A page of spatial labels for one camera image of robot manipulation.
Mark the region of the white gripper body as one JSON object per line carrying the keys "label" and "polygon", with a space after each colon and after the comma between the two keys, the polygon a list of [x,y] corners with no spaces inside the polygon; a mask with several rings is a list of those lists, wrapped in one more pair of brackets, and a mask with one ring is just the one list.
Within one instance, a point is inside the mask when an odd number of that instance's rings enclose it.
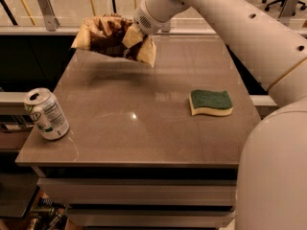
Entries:
{"label": "white gripper body", "polygon": [[175,15],[189,8],[181,0],[141,0],[133,20],[145,35],[154,35]]}

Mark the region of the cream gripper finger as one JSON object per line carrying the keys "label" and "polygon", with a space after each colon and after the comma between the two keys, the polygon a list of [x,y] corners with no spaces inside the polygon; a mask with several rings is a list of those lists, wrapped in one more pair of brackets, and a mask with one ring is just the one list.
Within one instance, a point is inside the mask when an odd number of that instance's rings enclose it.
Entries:
{"label": "cream gripper finger", "polygon": [[142,33],[141,29],[136,24],[132,24],[127,29],[125,36],[122,40],[122,43],[127,48],[131,48],[132,46],[141,42],[143,40],[144,36],[145,35]]}

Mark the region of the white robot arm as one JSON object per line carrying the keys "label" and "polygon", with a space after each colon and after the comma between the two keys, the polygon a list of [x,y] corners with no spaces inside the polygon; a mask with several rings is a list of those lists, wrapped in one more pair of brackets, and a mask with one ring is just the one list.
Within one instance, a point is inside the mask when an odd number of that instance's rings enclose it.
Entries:
{"label": "white robot arm", "polygon": [[278,106],[244,145],[236,230],[307,230],[307,39],[245,0],[141,0],[133,19],[152,35],[189,7]]}

